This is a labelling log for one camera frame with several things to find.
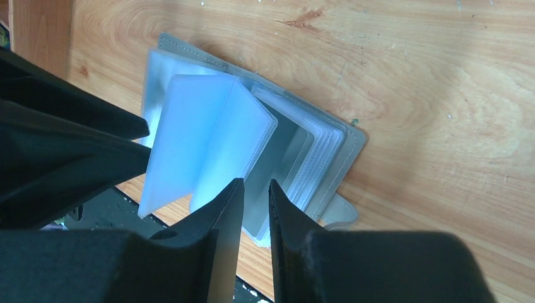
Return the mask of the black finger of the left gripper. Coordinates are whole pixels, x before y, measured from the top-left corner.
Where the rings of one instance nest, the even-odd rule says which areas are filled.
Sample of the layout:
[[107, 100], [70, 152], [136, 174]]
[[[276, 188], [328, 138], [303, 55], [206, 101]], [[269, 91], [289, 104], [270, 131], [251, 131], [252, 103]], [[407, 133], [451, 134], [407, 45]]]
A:
[[1, 99], [127, 140], [150, 133], [142, 117], [81, 90], [4, 48]]

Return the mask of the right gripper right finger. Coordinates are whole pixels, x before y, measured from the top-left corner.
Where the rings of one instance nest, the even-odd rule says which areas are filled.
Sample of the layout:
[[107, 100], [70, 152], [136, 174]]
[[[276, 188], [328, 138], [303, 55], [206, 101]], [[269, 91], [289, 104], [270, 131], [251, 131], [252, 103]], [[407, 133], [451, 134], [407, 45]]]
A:
[[328, 231], [269, 186], [276, 302], [494, 302], [472, 252], [431, 231]]

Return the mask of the grey card holder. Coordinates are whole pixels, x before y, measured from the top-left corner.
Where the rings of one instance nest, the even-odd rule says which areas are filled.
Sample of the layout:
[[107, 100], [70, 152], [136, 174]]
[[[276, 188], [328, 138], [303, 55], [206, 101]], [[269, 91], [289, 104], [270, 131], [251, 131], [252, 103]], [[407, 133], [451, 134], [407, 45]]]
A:
[[338, 193], [365, 134], [288, 90], [162, 33], [148, 53], [142, 116], [151, 150], [138, 215], [185, 196], [190, 211], [232, 179], [245, 182], [243, 231], [268, 247], [268, 188], [328, 229], [357, 210]]

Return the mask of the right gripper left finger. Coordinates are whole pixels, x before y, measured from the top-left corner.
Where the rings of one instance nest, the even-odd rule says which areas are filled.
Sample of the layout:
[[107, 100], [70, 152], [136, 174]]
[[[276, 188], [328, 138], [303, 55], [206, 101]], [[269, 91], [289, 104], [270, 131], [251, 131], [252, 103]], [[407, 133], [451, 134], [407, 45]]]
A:
[[244, 182], [150, 238], [126, 230], [1, 232], [2, 302], [231, 302]]

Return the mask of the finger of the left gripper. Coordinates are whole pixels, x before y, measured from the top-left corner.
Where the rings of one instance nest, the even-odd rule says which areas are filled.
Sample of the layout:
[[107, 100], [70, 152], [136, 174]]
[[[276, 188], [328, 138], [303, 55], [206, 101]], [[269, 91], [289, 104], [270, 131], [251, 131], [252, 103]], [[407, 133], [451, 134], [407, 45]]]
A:
[[1, 228], [39, 229], [146, 172], [150, 149], [1, 102]]

